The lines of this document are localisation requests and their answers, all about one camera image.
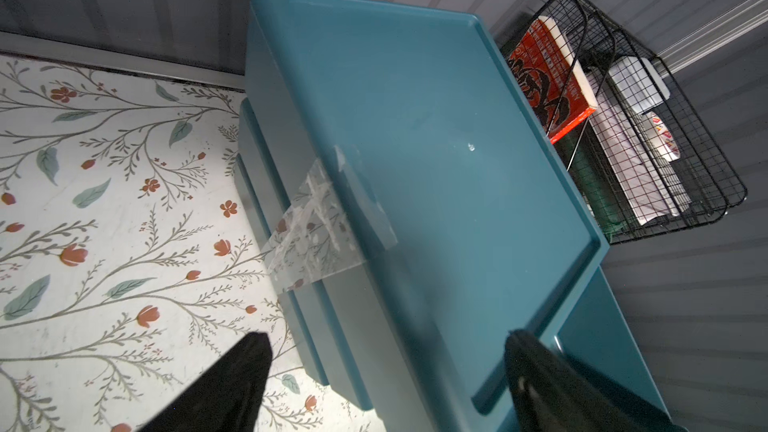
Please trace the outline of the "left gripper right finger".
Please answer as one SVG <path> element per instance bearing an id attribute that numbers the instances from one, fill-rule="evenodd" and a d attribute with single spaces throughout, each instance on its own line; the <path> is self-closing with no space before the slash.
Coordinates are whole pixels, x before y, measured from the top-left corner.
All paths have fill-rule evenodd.
<path id="1" fill-rule="evenodd" d="M 504 365 L 520 431 L 682 431 L 669 414 L 519 329 Z"/>

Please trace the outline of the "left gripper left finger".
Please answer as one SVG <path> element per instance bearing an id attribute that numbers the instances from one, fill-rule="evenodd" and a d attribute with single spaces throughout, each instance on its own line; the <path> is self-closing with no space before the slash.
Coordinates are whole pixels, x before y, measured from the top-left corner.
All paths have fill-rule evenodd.
<path id="1" fill-rule="evenodd" d="M 255 430 L 272 360 L 268 335 L 246 334 L 141 429 Z"/>

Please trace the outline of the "teal drawer cabinet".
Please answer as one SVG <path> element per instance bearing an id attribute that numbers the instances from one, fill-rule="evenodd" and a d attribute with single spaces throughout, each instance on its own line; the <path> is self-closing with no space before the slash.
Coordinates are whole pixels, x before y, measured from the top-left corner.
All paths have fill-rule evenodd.
<path id="1" fill-rule="evenodd" d="M 389 431 L 520 431 L 515 330 L 668 411 L 608 243 L 482 22 L 250 0 L 238 189 L 308 374 Z"/>

